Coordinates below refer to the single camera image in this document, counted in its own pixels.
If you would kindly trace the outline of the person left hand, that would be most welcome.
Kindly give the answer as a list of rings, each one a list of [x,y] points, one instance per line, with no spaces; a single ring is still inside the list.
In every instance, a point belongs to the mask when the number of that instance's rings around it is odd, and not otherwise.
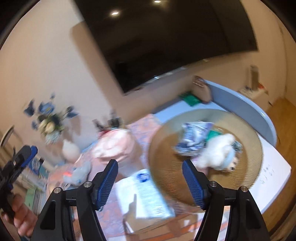
[[[37,222],[37,216],[25,205],[22,196],[15,194],[11,207],[15,216],[11,219],[5,212],[1,214],[5,221],[12,224],[21,237],[31,237]]]

